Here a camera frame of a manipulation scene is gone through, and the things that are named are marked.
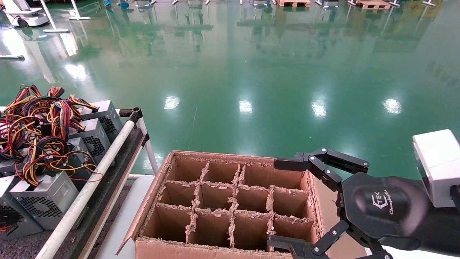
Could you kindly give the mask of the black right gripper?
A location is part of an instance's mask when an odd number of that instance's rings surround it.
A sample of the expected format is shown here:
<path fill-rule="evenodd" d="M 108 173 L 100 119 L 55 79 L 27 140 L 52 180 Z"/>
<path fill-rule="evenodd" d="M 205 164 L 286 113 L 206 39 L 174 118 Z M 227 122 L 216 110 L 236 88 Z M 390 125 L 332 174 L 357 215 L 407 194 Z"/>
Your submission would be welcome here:
<path fill-rule="evenodd" d="M 274 158 L 274 168 L 308 171 L 330 190 L 342 188 L 346 220 L 373 239 L 414 239 L 430 210 L 431 202 L 421 181 L 367 175 L 368 161 L 338 151 L 322 148 L 297 152 L 292 158 Z M 334 169 L 355 175 L 343 182 Z M 340 220 L 316 243 L 278 235 L 269 235 L 266 243 L 288 250 L 293 259 L 329 259 L 326 252 L 349 230 L 350 225 Z"/>

